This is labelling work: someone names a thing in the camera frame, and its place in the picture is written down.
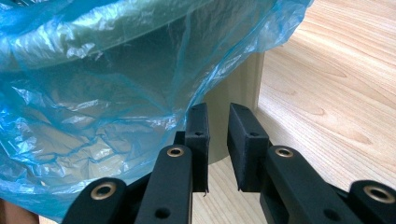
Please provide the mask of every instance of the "wood grain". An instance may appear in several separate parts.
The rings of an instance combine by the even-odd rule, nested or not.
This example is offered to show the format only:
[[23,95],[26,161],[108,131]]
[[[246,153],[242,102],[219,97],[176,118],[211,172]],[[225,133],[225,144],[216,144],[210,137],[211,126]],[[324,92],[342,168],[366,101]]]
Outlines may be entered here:
[[[328,182],[396,188],[396,2],[316,0],[290,41],[265,55],[258,117]],[[230,159],[209,166],[193,223],[265,223],[236,191]]]

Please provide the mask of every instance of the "wrinkled plastic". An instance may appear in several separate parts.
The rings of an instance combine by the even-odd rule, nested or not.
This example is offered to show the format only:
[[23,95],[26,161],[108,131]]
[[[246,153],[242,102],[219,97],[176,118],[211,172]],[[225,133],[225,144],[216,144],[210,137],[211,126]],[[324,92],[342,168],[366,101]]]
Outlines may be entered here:
[[310,2],[0,1],[0,198],[58,221],[94,179],[150,172],[186,110]]

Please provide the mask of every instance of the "wooden floor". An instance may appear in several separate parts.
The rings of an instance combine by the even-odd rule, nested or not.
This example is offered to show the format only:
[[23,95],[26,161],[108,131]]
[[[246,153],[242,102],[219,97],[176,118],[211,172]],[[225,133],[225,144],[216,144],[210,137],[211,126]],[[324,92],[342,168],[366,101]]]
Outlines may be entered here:
[[[396,189],[396,1],[316,0],[290,41],[265,55],[259,120],[329,183]],[[236,191],[230,159],[209,167],[193,223],[265,223],[257,194]]]

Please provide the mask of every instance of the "metal screw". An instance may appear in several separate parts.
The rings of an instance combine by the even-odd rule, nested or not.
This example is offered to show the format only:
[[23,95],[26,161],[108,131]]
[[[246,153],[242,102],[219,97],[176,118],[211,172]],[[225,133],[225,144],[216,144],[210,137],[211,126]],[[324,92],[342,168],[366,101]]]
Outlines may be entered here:
[[167,153],[170,157],[180,157],[184,154],[184,150],[180,147],[172,147],[168,149]]
[[364,192],[372,199],[381,203],[395,203],[395,196],[376,186],[366,186]]
[[275,150],[275,153],[280,157],[286,157],[286,158],[293,157],[293,152],[283,147],[277,148]]
[[116,192],[116,184],[114,182],[102,183],[91,191],[91,198],[94,200],[103,200]]

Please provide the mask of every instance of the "black bracket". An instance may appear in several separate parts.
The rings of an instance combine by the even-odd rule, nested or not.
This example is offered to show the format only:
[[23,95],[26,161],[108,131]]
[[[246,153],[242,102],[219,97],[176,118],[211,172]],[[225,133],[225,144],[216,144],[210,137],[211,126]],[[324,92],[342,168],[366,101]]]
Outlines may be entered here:
[[227,145],[238,188],[260,192],[268,223],[396,223],[396,191],[354,182],[349,193],[326,183],[291,147],[272,147],[246,107],[231,104]]
[[133,184],[91,182],[70,206],[64,224],[191,223],[192,193],[208,192],[209,129],[205,104],[188,111],[186,132],[163,148],[154,169]]

